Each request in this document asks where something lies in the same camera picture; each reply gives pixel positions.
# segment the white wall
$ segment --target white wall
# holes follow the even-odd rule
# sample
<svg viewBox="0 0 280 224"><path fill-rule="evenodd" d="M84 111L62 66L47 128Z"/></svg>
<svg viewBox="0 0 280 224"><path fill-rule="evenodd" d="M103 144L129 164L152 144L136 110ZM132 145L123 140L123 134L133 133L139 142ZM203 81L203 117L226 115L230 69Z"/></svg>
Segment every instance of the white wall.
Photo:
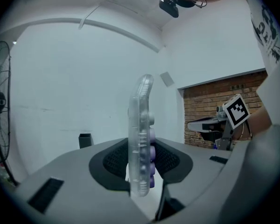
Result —
<svg viewBox="0 0 280 224"><path fill-rule="evenodd" d="M162 36L177 88L264 68L246 0L187 9Z"/></svg>
<svg viewBox="0 0 280 224"><path fill-rule="evenodd" d="M163 136L166 86L147 47L106 29L53 23L27 28L11 56L11 111L29 174L77 149L80 133L95 144L127 137L129 95L145 73L155 76L150 109Z"/></svg>

